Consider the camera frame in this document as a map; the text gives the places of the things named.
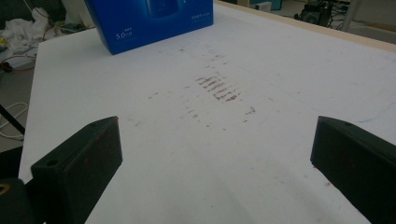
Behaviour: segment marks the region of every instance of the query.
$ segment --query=floor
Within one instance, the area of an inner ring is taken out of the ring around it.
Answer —
[[[34,66],[34,63],[28,63],[23,67]],[[3,70],[0,71],[0,104],[7,108],[10,105],[16,103],[26,103],[29,105],[30,91],[32,89],[34,69],[24,72],[12,72],[6,73]],[[20,113],[25,108],[24,105],[15,105],[9,108],[7,111],[11,115]],[[17,121],[25,127],[28,111],[23,112]],[[0,126],[4,124],[6,120],[0,119]],[[20,133],[10,124],[0,130],[5,135],[20,135]],[[0,152],[22,146],[23,141],[14,140],[0,136]]]

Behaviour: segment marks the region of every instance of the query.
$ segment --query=white tabletop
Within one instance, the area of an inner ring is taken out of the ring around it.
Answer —
[[[123,164],[88,223],[368,223],[309,158],[318,116],[396,143],[396,54],[215,5],[215,24],[111,56],[39,46],[20,178],[120,117]]]

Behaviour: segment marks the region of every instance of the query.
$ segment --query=black plastic block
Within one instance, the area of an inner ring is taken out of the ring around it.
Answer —
[[[311,161],[372,223],[396,223],[396,146],[319,117]]]
[[[118,118],[101,119],[32,166],[47,223],[84,223],[122,162]]]
[[[0,180],[0,223],[36,224],[26,188],[18,178]]]

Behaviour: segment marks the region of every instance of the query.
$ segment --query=wire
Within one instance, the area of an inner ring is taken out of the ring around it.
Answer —
[[[35,68],[34,66],[32,66],[32,67],[30,67],[30,68],[25,68],[25,69],[15,69],[15,68],[13,68],[13,67],[10,67],[9,64],[6,63],[6,61],[7,61],[7,60],[10,60],[10,59],[13,59],[13,58],[30,58],[30,59],[35,60],[35,57],[32,57],[32,56],[28,56],[28,55],[15,55],[15,56],[11,56],[11,57],[6,58],[6,59],[4,59],[3,61],[1,61],[1,62],[0,62],[0,66],[2,66],[3,69],[4,69],[5,71],[9,71],[9,72],[11,72],[11,71],[12,71],[12,72],[26,72],[26,71],[29,71],[29,70],[32,70],[32,69]]]
[[[29,105],[28,105],[28,104],[26,104],[26,103],[24,103],[24,102],[18,102],[18,103],[15,103],[15,104],[13,104],[13,105],[9,105],[8,107],[6,107],[6,109],[9,109],[9,108],[11,108],[11,107],[13,107],[13,106],[15,106],[15,105],[25,105],[25,108],[24,108],[22,111],[20,111],[17,115],[13,116],[14,119],[17,118],[19,115],[21,115],[23,112],[25,112],[25,111],[29,108]],[[8,124],[9,124],[9,121],[6,121],[4,124],[0,124],[0,130],[1,130],[2,128],[6,127]],[[2,133],[2,132],[0,131],[0,135],[3,136],[3,137],[5,137],[5,138],[10,138],[10,139],[14,139],[14,140],[20,140],[20,141],[23,140],[23,135],[22,135],[22,134],[20,134],[20,135],[13,135],[13,136],[12,136],[12,135],[6,135],[6,134],[4,134],[4,133]]]
[[[29,11],[32,13],[32,9],[29,7],[29,5],[27,4],[26,0],[23,0],[23,2],[25,3],[25,5],[27,6],[27,8],[29,8]]]

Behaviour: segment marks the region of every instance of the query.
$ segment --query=scratch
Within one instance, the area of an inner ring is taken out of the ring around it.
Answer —
[[[253,106],[251,106],[251,107],[250,107],[250,111],[247,112],[245,115],[254,114],[254,113],[256,113],[256,110],[254,109]]]
[[[204,89],[210,87],[211,85],[215,84],[216,82],[217,82],[216,80],[211,81],[209,84],[207,84],[207,86],[204,86]]]
[[[216,88],[218,88],[218,87],[221,87],[222,85],[224,85],[225,83],[224,82],[221,82],[221,83],[219,83],[219,84],[217,84],[216,86],[214,86],[212,89],[210,89],[209,91],[213,91],[214,89],[216,89]]]
[[[236,99],[236,95],[234,95],[234,96],[228,98],[225,102],[229,102],[229,101],[234,100],[234,99]]]
[[[214,77],[205,78],[205,80],[203,82],[201,82],[200,85],[203,85],[204,83],[212,80],[212,78],[214,78]]]
[[[228,90],[228,88],[224,88],[224,89],[222,89],[222,90],[216,92],[215,94],[219,94],[219,93],[221,93],[221,92],[223,92],[223,91],[227,91],[227,90]]]
[[[226,97],[227,95],[229,95],[229,94],[231,94],[231,93],[233,93],[233,92],[235,92],[235,91],[236,91],[236,90],[229,91],[229,92],[225,93],[224,95],[220,96],[220,99]]]
[[[370,118],[370,119],[358,120],[358,123],[366,123],[366,122],[373,121],[373,120],[375,120],[375,119],[379,119],[379,118],[382,116],[382,114],[383,114],[384,112],[387,112],[388,110],[390,110],[391,108],[393,108],[394,105],[396,105],[396,102],[391,103],[387,108],[385,108],[385,109],[379,111],[379,113],[378,113],[375,117]]]

